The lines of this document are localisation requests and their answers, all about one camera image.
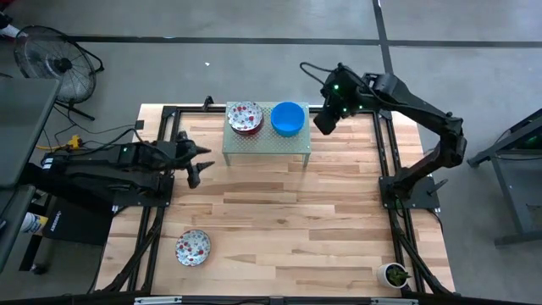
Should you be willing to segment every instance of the desk leg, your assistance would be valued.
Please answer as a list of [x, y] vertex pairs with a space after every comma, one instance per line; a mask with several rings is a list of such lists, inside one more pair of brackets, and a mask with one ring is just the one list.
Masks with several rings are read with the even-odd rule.
[[305, 169], [308, 165], [308, 159], [311, 157], [310, 153], [303, 155], [303, 168]]
[[230, 156], [227, 153], [223, 153], [224, 155], [224, 161], [226, 161], [226, 165], [230, 166]]

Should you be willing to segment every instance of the white plate with red pattern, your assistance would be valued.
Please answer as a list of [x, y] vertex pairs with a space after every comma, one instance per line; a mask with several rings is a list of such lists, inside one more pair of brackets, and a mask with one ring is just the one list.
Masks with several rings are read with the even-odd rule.
[[202, 230], [188, 230], [175, 244], [175, 255], [180, 263], [194, 267], [203, 263], [211, 252], [211, 239]]
[[257, 132], [262, 122], [262, 108], [255, 102], [237, 102], [228, 109], [228, 123], [236, 132]]

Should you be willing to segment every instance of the blue bowl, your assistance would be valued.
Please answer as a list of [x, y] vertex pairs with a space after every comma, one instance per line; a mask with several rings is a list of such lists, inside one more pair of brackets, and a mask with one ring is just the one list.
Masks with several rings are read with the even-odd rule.
[[271, 125], [281, 136], [295, 136], [304, 124], [305, 112], [296, 103], [280, 103], [271, 112]]

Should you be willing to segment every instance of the small plant pot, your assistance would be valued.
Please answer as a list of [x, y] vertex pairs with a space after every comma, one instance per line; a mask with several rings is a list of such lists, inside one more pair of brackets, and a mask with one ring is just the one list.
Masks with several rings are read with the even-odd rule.
[[396, 266], [397, 268], [400, 268], [404, 272], [407, 271], [405, 267], [401, 266], [398, 263], [387, 263], [379, 267], [379, 269], [376, 272], [376, 278], [379, 280], [380, 285], [384, 287], [401, 289], [407, 284], [407, 279], [404, 280], [401, 286], [396, 286], [395, 284], [391, 283], [390, 280], [388, 279], [387, 273], [388, 273], [388, 269], [391, 268], [392, 266]]

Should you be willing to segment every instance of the white pot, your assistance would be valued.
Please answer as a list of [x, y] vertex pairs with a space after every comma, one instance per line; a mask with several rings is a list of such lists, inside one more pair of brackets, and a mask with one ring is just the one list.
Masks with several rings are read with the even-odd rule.
[[386, 270], [390, 266], [398, 266], [399, 268], [401, 268], [403, 271], [406, 272], [405, 267], [401, 266], [399, 263], [387, 263], [385, 265], [380, 266], [379, 269], [376, 271], [376, 278], [379, 280], [380, 285], [384, 287], [401, 289], [407, 284], [407, 281], [405, 280], [405, 283], [401, 286], [395, 286], [391, 284], [388, 278], [386, 277]]

